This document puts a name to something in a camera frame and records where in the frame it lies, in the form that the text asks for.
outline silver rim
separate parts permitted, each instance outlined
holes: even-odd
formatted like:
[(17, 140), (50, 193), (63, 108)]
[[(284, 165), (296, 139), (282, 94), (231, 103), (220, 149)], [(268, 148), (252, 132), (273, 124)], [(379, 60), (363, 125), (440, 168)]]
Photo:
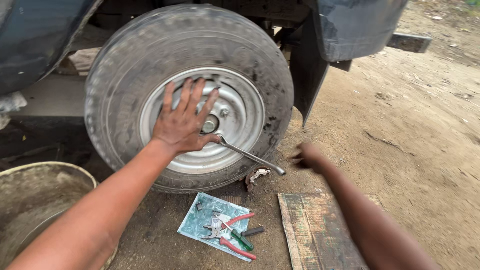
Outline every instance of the silver rim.
[[(152, 137), (155, 120), (162, 106), (165, 85), (173, 81), (175, 108), (180, 99), (180, 90), (186, 78), (206, 79), (202, 98), (197, 105), (202, 109), (208, 93), (219, 87), (219, 98), (211, 111), (218, 118), (214, 133), (222, 133), (228, 141), (249, 151), (257, 141), (264, 125), (264, 103), (257, 88), (244, 76), (232, 70), (218, 67), (201, 67), (178, 73), (157, 87), (144, 105), (140, 116), (140, 137), (145, 146)], [(176, 157), (167, 168), (181, 173), (200, 174), (221, 171), (242, 158), (220, 144), (208, 143), (201, 151), (190, 152)]]

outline tire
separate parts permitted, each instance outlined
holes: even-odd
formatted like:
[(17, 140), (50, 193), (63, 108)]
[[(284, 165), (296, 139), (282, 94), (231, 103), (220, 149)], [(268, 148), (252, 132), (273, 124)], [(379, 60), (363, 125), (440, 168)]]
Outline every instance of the tire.
[[(265, 158), (275, 150), (293, 106), (290, 71), (277, 45), (234, 12), (209, 5), (174, 5), (146, 13), (117, 31), (90, 70), (85, 124), (111, 168), (120, 169), (144, 147), (139, 123), (154, 89), (173, 74), (205, 66), (241, 74), (256, 87), (264, 118), (250, 152)], [(211, 190), (240, 179), (256, 165), (242, 157), (209, 173), (167, 168), (154, 187), (168, 193)]]

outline black handle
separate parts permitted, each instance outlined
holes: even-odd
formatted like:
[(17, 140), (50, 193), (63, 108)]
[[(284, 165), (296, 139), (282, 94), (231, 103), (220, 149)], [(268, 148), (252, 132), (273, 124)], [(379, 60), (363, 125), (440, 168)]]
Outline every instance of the black handle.
[(265, 232), (265, 228), (263, 226), (260, 226), (260, 227), (257, 227), (257, 228), (253, 228), (253, 229), (249, 229), (249, 230), (246, 230), (244, 232), (241, 232), (241, 235), (242, 236), (250, 236), (250, 235), (254, 235), (254, 234), (257, 234), (257, 233), (263, 233)]

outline wheel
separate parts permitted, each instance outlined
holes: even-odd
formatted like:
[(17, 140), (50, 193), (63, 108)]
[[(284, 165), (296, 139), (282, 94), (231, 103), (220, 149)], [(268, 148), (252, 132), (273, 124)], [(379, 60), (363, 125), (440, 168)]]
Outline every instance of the wheel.
[[(86, 82), (85, 123), (105, 162), (120, 169), (151, 137), (164, 86), (207, 80), (220, 96), (203, 133), (264, 158), (277, 147), (293, 106), (286, 60), (271, 38), (239, 14), (208, 5), (175, 5), (124, 26), (99, 52)], [(174, 92), (178, 102), (180, 91)], [(221, 145), (176, 157), (154, 187), (169, 193), (214, 189), (240, 179), (256, 162)]]

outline mud flap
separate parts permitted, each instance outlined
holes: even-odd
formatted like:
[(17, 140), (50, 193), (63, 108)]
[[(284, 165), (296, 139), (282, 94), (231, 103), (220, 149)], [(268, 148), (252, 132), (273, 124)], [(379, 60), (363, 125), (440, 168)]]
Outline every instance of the mud flap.
[(330, 63), (320, 56), (311, 12), (303, 24), (301, 35), (300, 45), (292, 49), (290, 72), (295, 94), (293, 105), (302, 114), (304, 127)]

